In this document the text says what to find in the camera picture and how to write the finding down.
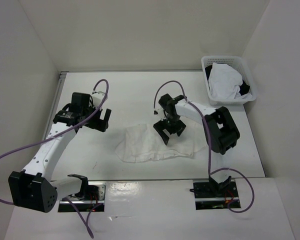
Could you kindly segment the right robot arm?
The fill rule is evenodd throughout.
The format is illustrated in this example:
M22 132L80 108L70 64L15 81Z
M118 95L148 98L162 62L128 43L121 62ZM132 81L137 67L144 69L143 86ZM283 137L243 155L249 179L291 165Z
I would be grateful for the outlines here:
M186 129L186 125L180 117L186 117L203 126L205 139L208 145L208 182L209 192L215 196L221 196L230 184L232 177L226 180L214 180L212 175L212 153L224 155L229 149L234 148L240 138L240 132L229 110L206 107L199 103L188 101L185 96L179 95L172 98L169 94L160 97L158 101L163 109L164 119L159 120L153 128L160 135L165 145L170 137L165 133L180 136Z

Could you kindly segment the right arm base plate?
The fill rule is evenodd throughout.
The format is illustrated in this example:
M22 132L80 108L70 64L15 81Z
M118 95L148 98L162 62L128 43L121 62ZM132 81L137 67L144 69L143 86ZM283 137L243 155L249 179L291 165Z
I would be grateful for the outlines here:
M233 180L218 194L212 192L207 180L194 181L189 191L194 194L196 210L227 209L228 204L233 209L241 208L237 185Z

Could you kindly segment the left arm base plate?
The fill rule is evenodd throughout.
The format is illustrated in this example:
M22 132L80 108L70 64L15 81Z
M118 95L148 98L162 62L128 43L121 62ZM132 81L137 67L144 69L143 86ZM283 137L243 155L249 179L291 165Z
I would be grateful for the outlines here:
M88 189L84 196L76 196L75 194L67 196L67 198L77 207L79 212L88 213L103 212L105 210L106 198L106 182L89 181Z

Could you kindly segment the cream pleated skirt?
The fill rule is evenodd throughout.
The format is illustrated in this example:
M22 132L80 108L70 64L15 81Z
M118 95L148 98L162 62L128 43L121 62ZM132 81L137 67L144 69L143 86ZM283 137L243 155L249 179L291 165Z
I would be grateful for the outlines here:
M121 161L133 164L177 157L191 158L208 145L202 125L192 120L186 120L185 125L180 136L169 136L168 144L164 144L151 124L127 127L115 153Z

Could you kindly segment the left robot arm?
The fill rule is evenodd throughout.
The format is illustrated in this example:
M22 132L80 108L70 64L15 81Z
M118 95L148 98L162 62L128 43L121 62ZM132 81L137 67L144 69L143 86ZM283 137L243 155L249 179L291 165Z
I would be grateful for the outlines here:
M48 213L63 198L73 195L83 200L88 197L90 188L86 176L71 173L61 180L52 180L52 175L80 128L106 131L112 112L106 109L104 118L101 118L102 103L106 99L107 94L102 91L72 94L71 102L54 116L49 135L33 159L22 171L13 171L8 177L15 206Z

